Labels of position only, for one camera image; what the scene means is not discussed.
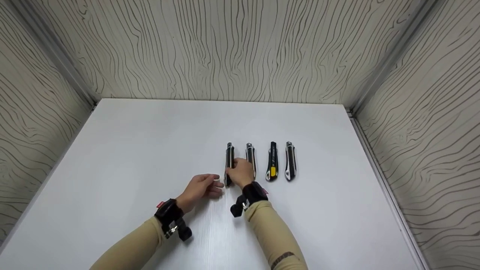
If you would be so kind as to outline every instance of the forearm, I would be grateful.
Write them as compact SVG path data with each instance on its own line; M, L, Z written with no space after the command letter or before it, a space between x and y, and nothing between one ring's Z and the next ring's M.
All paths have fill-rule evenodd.
M152 217L109 248L91 269L141 269L164 240L160 222Z
M245 214L272 269L307 269L295 237L269 201L254 203Z

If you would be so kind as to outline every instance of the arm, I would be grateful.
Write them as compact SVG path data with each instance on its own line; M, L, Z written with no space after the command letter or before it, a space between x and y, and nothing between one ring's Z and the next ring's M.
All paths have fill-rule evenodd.
M223 184L215 181L217 174L196 175L188 183L185 191L177 197L177 206L184 214L193 210L202 197L219 198ZM92 270L133 270L141 269L155 253L156 249L167 248L168 241L162 225L155 217L145 221L140 227L109 248L93 265Z
M151 217L109 248L90 269L141 269L165 241L160 222Z
M243 188L253 182L253 166L235 159L235 168L227 168L232 181ZM245 212L268 265L273 270L306 270L307 264L292 232L269 201L253 203Z

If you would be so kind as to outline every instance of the wood grain wallpaper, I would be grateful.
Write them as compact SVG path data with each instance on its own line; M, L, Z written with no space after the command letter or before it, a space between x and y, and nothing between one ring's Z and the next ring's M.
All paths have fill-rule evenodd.
M443 1L359 115L432 269L480 269L480 1Z
M33 0L104 98L341 103L419 0Z
M0 244L90 108L0 0Z

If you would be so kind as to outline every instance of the black wrist strap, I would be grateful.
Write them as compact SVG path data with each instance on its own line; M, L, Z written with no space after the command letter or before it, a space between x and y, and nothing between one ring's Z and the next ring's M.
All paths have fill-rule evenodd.
M155 217L162 224L165 238L169 239L175 231L179 231L179 237L186 241L192 235L192 231L183 220L183 211L177 206L177 200L170 199L162 204L155 213Z
M265 190L257 182L251 182L242 189L242 194L246 199L247 206L258 202L258 201L268 201Z

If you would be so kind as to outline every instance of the metal frame edge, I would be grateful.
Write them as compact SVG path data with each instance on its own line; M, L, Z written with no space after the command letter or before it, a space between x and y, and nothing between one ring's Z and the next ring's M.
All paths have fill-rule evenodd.
M432 13L435 6L440 0L422 0L415 8L414 12L408 18L405 26L400 31L398 37L394 40L395 44L384 56L379 65L372 72L367 83L363 85L354 104L351 106L353 116L357 116L365 107L366 103L373 97L375 92L380 88L384 80L390 74L393 66L398 62L400 57L407 51L411 41L413 40L418 29Z
M90 106L96 104L100 100L100 96L87 85L72 64L65 48L44 22L43 18L34 10L31 3L25 0L6 0L5 3L80 98Z
M363 150L365 151L365 155L367 156L367 159L372 166L373 172L375 173L378 183L385 195L385 199L387 200L390 209L395 216L395 219L403 234L405 242L407 243L410 253L412 254L412 257L417 264L417 268L419 270L430 270L430 267L425 260L425 257L423 256L420 247L417 244L417 241L413 237L413 234L407 224L407 221L405 220L405 217L403 216L402 211L400 210L400 206L398 205L393 195L392 189L387 182L387 179L380 167L380 164L378 163L377 158L375 157L373 150L368 143L367 137L365 136L365 133L363 133L360 123L354 117L350 117L350 121L352 122L353 128L355 129L355 132L357 133Z

